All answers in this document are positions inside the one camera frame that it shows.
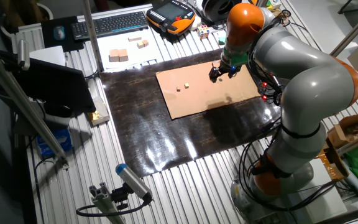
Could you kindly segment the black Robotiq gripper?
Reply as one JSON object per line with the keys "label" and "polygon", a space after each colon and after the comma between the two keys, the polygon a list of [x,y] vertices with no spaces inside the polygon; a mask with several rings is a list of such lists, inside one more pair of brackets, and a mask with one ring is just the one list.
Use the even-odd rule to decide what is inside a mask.
{"label": "black Robotiq gripper", "polygon": [[210,70],[209,79],[215,83],[217,77],[227,74],[229,78],[232,78],[238,71],[239,66],[228,65],[225,62],[221,62],[219,67],[215,67]]}

